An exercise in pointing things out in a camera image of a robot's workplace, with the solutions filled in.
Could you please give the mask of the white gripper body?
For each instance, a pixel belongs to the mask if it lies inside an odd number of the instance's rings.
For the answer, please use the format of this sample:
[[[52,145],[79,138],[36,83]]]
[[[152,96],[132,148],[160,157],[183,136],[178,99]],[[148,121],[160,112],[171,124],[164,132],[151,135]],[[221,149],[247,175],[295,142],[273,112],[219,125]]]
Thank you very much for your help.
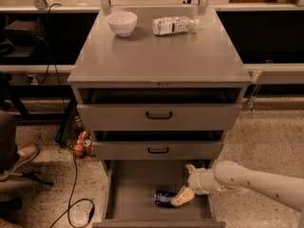
[[[212,169],[196,168],[189,174],[189,187],[196,195],[206,195],[216,191],[219,183],[215,180]]]

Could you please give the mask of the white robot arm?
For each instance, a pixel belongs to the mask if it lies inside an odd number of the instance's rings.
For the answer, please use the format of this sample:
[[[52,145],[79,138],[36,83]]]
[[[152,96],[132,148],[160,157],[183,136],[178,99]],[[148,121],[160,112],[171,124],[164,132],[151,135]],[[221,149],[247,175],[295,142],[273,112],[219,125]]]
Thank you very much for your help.
[[[173,206],[181,206],[195,195],[213,191],[241,193],[253,190],[298,211],[301,216],[297,228],[304,228],[304,180],[245,168],[233,161],[216,160],[209,169],[186,164],[188,185],[171,199]]]

